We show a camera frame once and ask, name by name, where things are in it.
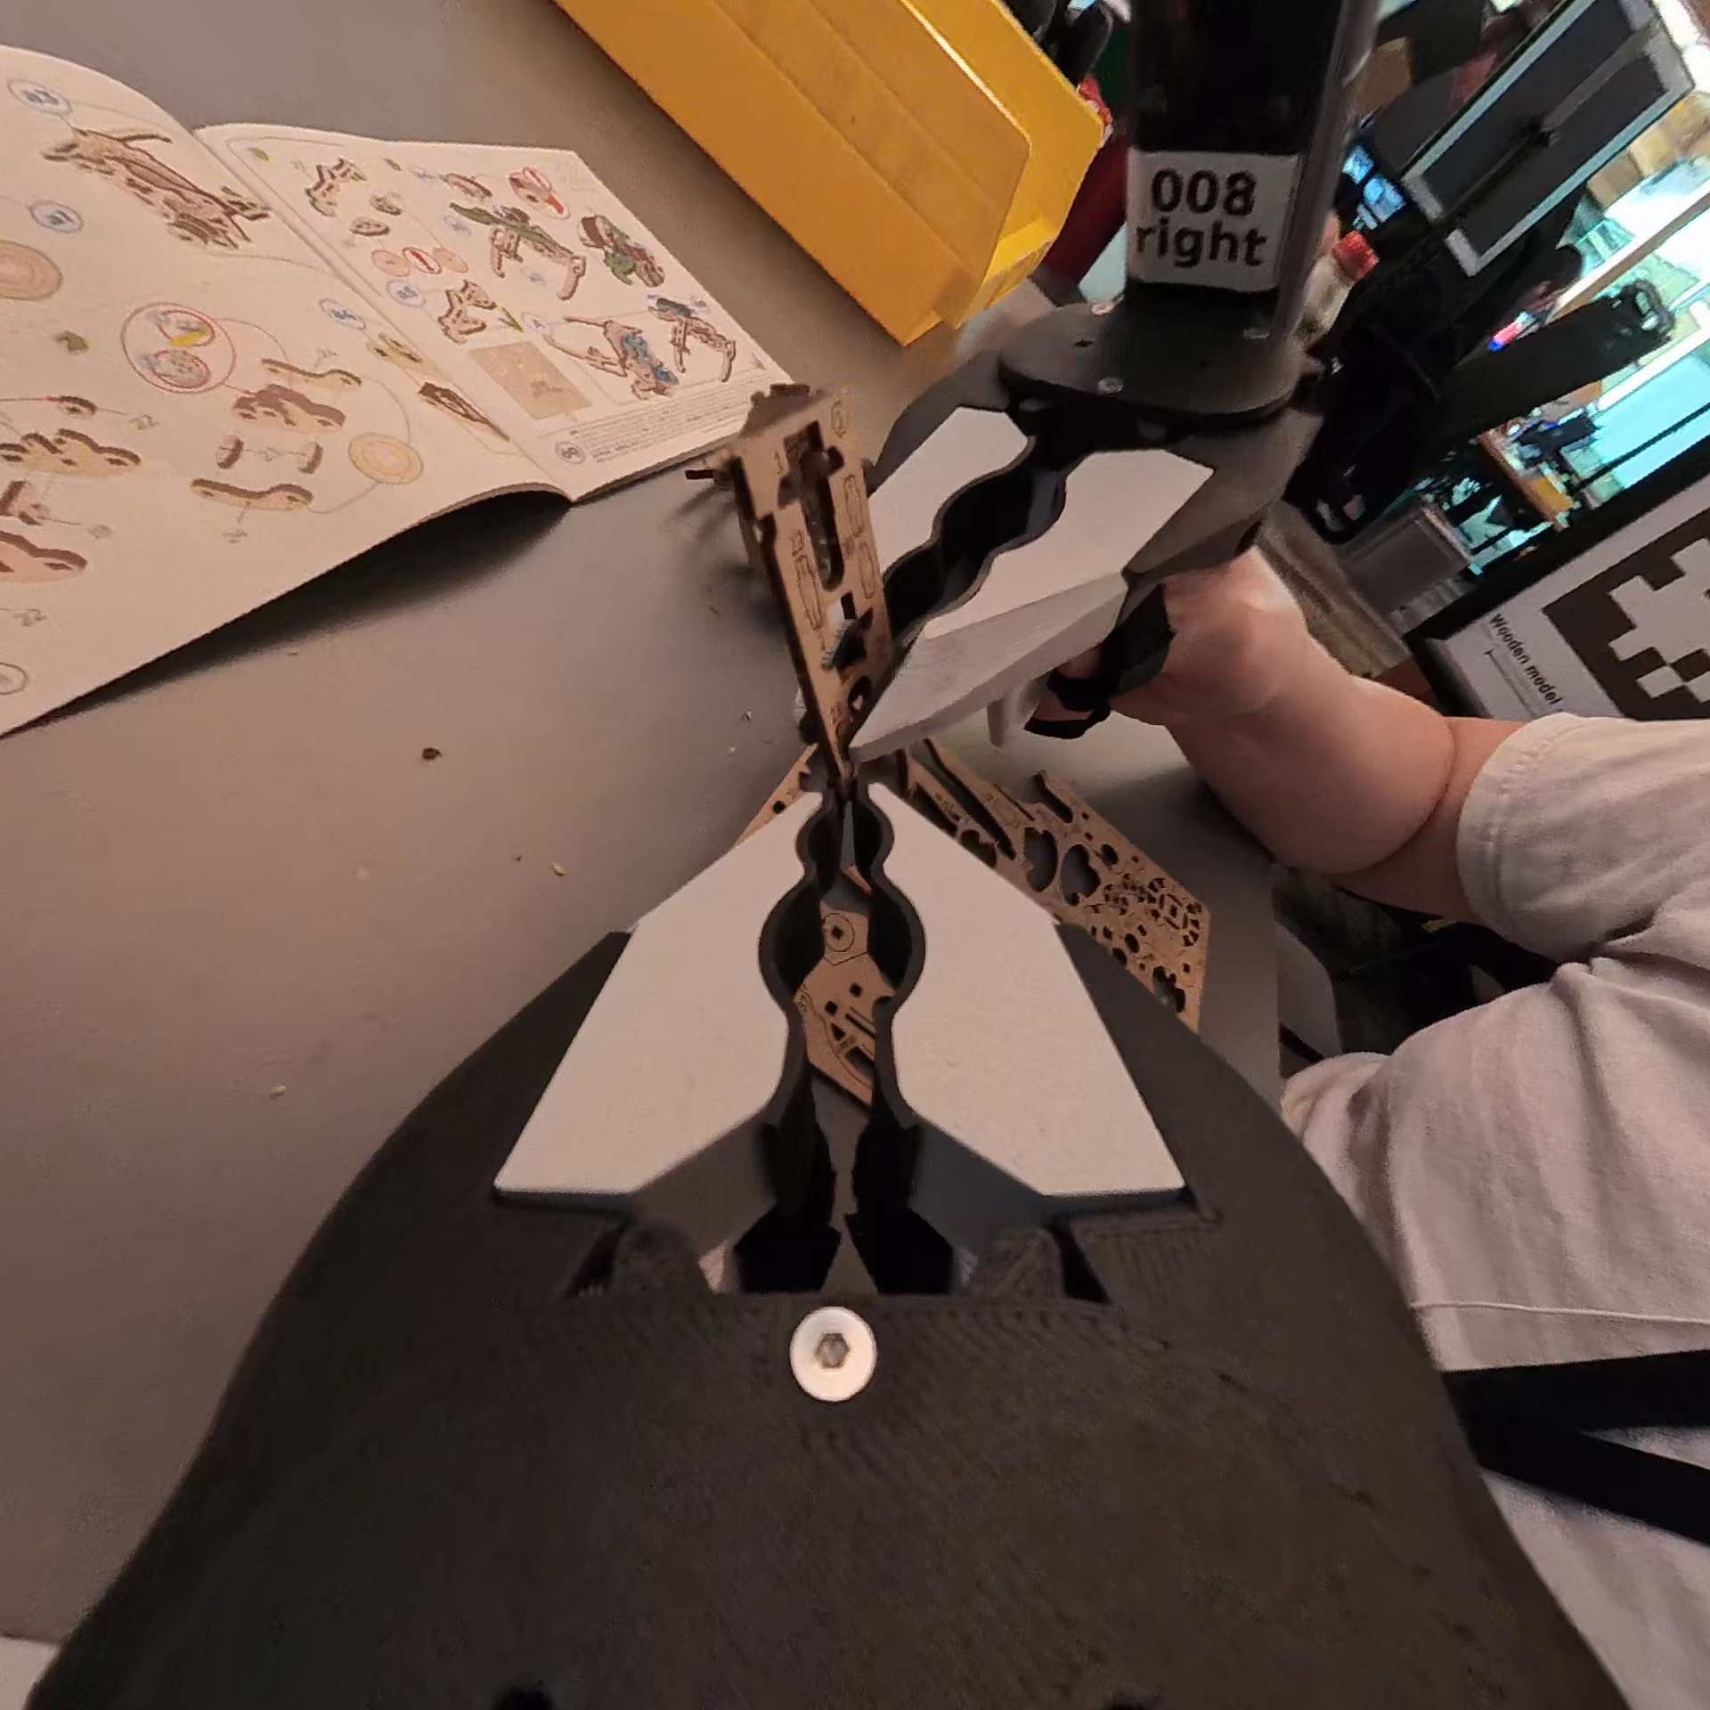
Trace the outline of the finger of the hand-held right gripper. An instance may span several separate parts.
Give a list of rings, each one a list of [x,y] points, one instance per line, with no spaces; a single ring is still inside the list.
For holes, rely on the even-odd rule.
[[[1066,474],[1008,416],[954,409],[869,497],[890,634],[906,639],[968,600],[997,555],[1047,537],[1062,516]]]
[[[888,756],[1045,677],[1122,610],[1126,566],[1212,481],[1163,447],[1101,452],[1069,471],[1061,514],[995,554],[982,582],[915,639],[853,756]]]

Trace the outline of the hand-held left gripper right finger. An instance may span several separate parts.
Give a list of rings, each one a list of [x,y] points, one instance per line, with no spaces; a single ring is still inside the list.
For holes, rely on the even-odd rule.
[[[883,1294],[944,1294],[1009,1230],[1178,1210],[1188,1181],[1056,920],[911,807],[855,793],[869,885],[869,1121],[855,1250]]]

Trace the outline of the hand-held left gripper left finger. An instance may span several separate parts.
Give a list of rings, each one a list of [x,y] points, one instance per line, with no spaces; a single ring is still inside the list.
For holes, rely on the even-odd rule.
[[[841,1236],[797,994],[823,955],[844,807],[802,796],[621,934],[498,1166],[498,1198],[734,1251],[750,1290],[814,1290]]]

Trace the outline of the large plywood parts sheet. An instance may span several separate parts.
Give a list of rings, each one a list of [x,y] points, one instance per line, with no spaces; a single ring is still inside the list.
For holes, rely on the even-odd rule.
[[[895,764],[903,796],[966,851],[1088,933],[1154,998],[1199,1028],[1212,916],[1066,784],[1036,773],[1025,793],[980,773],[938,738]],[[848,866],[821,902],[823,956],[799,985],[814,1071],[869,1106],[875,1011],[891,983],[873,960],[869,885]]]

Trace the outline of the small plywood parts fret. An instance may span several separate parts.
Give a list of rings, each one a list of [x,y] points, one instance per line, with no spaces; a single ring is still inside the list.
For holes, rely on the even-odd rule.
[[[804,702],[804,736],[841,788],[849,744],[891,673],[895,639],[845,388],[777,382],[715,463],[750,564],[783,622]]]

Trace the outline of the illustrated instruction booklet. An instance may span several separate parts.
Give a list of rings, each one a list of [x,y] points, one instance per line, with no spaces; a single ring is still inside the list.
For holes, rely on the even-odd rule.
[[[3,731],[788,374],[568,151],[186,129],[3,55]]]

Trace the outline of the person's right forearm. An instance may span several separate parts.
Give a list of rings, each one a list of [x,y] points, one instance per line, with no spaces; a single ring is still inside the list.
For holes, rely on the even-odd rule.
[[[1171,725],[1225,811],[1282,866],[1383,906],[1474,916],[1462,811],[1518,721],[1452,718],[1351,676],[1322,648],[1256,705]]]

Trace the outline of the person's right hand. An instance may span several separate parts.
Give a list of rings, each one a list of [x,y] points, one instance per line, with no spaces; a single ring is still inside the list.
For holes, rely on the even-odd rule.
[[[1188,756],[1313,731],[1353,686],[1259,548],[1219,568],[1169,577],[1161,590],[1171,626],[1165,663],[1111,705],[1165,728]]]

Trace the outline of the white bottle red cap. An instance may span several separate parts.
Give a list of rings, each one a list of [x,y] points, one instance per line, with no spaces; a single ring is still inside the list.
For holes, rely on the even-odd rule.
[[[1328,247],[1311,269],[1302,308],[1300,331],[1306,346],[1315,346],[1334,327],[1359,283],[1378,267],[1367,236],[1351,227]]]

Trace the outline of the low yellow storage bin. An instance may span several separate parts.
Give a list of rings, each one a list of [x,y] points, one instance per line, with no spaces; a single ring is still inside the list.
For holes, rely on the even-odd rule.
[[[1099,107],[997,1],[561,1],[900,346],[1056,243]]]

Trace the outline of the black framed monitor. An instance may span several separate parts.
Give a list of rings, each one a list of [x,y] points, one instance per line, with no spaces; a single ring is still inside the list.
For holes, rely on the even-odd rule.
[[[1564,4],[1426,143],[1401,190],[1476,278],[1692,90],[1656,4]]]

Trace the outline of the black framed marker sign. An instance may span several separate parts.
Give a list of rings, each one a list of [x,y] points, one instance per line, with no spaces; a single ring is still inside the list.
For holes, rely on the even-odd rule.
[[[1407,645],[1453,712],[1705,718],[1707,446],[1514,551]]]

